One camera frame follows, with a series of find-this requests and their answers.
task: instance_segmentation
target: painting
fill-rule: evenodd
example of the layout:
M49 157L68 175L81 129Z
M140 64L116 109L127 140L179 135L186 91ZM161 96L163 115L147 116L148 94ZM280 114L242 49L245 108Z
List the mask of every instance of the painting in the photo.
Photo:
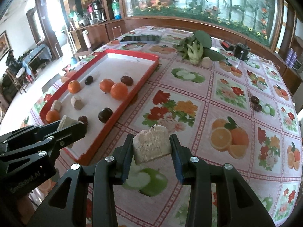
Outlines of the painting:
M0 35L0 60L4 57L4 55L11 49L11 45L9 44L9 40L7 39L6 31L4 31Z

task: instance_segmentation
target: wooden block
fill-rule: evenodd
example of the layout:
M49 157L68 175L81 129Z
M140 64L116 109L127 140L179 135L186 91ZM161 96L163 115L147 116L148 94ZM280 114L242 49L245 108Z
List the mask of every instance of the wooden block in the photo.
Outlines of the wooden block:
M172 147L167 129L157 125L140 131L133 139L133 150L136 165L171 154Z
M74 124L76 124L76 123L79 123L79 121L78 121L78 120L74 120L74 119L72 119L72 118L70 118L70 117L64 115L64 116L62 117L60 123L59 123L59 126L58 126L58 128L57 128L57 131L59 131L59 130L65 128L65 127L74 125ZM74 143L68 145L67 147L68 147L68 148L72 148L73 145L74 145Z
M51 107L51 110L57 110L58 112L60 112L61 107L62 107L61 102L60 102L59 100L55 100L55 101L53 102L53 105L52 105L52 107Z
M78 95L72 96L71 103L76 110L81 110L84 107L84 103Z

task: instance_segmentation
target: black phone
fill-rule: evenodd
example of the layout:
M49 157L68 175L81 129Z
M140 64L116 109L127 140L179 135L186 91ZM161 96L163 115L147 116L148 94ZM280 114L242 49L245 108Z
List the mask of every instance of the black phone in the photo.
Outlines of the black phone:
M160 40L161 37L156 35L138 35L138 36L125 36L120 40L120 43L121 44L134 44L134 43L158 44Z

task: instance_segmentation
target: tablecloth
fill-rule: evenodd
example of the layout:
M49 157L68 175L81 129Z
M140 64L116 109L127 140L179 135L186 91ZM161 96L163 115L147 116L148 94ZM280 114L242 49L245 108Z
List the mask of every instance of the tablecloth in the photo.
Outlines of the tablecloth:
M160 35L155 44L120 44L127 35ZM176 133L193 155L214 165L231 163L257 194L277 226L295 205L302 175L302 142L290 94L274 64L250 54L240 61L222 49L219 39L212 46L228 57L213 62L211 69L193 66L173 48L190 32L142 26L99 48L144 51L160 57L160 64L129 105L101 145L91 163L110 155L127 134L137 134L158 124ZM93 59L80 61L76 71ZM30 110L22 126L40 125L39 112L63 84L58 80ZM253 109L251 96L260 99L262 110ZM62 152L56 168L62 175L74 162ZM132 167L150 180L140 189L114 186L120 226L184 226L190 187L176 179L170 156ZM87 200L87 226L91 224L91 193ZM212 185L213 226L217 226L216 187Z

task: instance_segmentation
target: water bottle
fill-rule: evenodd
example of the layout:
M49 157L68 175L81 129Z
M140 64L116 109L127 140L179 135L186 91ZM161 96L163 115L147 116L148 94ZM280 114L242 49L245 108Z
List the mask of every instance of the water bottle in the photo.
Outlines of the water bottle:
M291 59L289 61L289 67L293 67L294 63L296 62L297 60L297 52L294 52L291 56Z
M292 48L290 48L289 50L288 50L288 53L287 53L287 56L286 56L286 59L285 59L285 63L288 65L289 64L289 62L290 62L290 59L291 59L291 56L292 56L292 54L293 54L293 49Z
M112 1L113 1L112 8L114 12L114 17L115 19L121 19L119 0L112 0Z

